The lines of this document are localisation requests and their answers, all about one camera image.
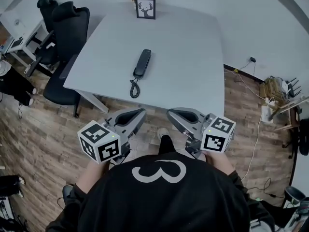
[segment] person's arm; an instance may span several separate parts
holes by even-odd
[[[203,151],[203,153],[206,157],[207,163],[213,165],[215,168],[228,175],[234,183],[235,187],[243,193],[250,210],[251,221],[255,219],[263,221],[269,225],[272,231],[275,231],[274,218],[260,202],[250,198],[250,195],[247,193],[248,190],[243,186],[240,176],[236,172],[233,165],[230,163],[227,156],[224,153],[212,153],[208,151]]]
[[[97,164],[92,160],[89,162],[74,185],[63,211],[46,227],[46,232],[77,231],[81,204],[94,184],[108,171],[109,165],[109,161],[103,164]]]

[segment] chair headrest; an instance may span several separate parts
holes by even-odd
[[[38,0],[37,7],[40,9],[43,7],[51,6],[55,3],[58,4],[55,0]]]
[[[56,22],[76,16],[79,15],[75,12],[75,6],[72,1],[62,3],[56,7],[52,13],[52,19]]]

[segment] deer picture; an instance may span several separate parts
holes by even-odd
[[[142,12],[144,12],[144,17],[150,17],[150,16],[148,15],[148,11],[149,11],[149,10],[152,10],[152,9],[153,9],[153,6],[152,6],[151,3],[149,3],[149,6],[150,6],[150,9],[148,9],[148,8],[146,7],[146,10],[145,10],[144,7],[143,7],[143,8],[141,7],[141,2],[139,3],[139,9],[140,9]]]

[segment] white logo on shirt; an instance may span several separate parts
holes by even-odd
[[[140,167],[135,167],[132,169],[132,174],[134,178],[136,178],[138,181],[143,182],[143,183],[151,183],[151,182],[156,181],[158,178],[163,177],[166,181],[170,183],[177,183],[182,180],[182,178],[185,176],[185,173],[187,172],[187,168],[181,161],[178,161],[178,160],[156,160],[156,161],[173,162],[177,164],[177,166],[180,168],[180,174],[176,177],[172,177],[169,174],[165,173],[162,170],[162,168],[160,168],[152,176],[143,176],[143,175],[140,175],[139,173]]]

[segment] black sleeve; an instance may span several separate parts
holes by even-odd
[[[60,213],[60,215],[56,218],[55,221],[51,222],[46,227],[45,231],[77,231],[79,212],[81,209],[81,204],[84,201],[85,197],[86,194],[82,190],[80,190],[77,185],[74,185],[63,211]]]
[[[260,221],[263,221],[267,225],[269,225],[272,231],[275,231],[274,218],[270,215],[270,213],[264,208],[264,206],[259,201],[256,201],[250,198],[250,195],[247,193],[248,189],[246,189],[243,186],[241,182],[241,178],[238,175],[238,173],[234,171],[233,173],[229,175],[229,177],[232,179],[236,188],[244,194],[244,197],[247,201],[247,204],[250,210],[251,221],[255,219],[259,219]]]

